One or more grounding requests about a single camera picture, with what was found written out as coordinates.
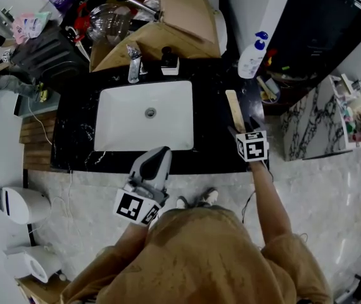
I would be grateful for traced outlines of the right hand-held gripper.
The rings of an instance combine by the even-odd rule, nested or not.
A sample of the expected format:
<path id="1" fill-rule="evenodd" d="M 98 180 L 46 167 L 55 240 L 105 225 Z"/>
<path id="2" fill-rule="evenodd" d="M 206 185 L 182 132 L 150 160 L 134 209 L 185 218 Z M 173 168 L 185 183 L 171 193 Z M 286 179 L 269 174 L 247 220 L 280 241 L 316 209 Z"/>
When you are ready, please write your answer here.
<path id="1" fill-rule="evenodd" d="M 238 155 L 246 162 L 265 162 L 269 157 L 269 142 L 265 124 L 258 118 L 250 116 L 249 125 L 251 131 L 247 132 L 241 118 L 234 123 L 234 127 L 228 126 L 228 130 L 234 137 Z"/>

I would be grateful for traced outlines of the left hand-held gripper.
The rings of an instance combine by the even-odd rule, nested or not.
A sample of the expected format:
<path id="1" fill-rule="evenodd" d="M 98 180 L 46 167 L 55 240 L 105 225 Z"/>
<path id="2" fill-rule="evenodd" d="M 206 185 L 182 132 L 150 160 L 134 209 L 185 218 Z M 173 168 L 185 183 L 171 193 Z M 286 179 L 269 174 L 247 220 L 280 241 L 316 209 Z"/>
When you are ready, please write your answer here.
<path id="1" fill-rule="evenodd" d="M 167 146 L 152 149 L 137 158 L 122 188 L 117 191 L 113 214 L 133 224 L 148 226 L 162 209 L 172 163 Z"/>

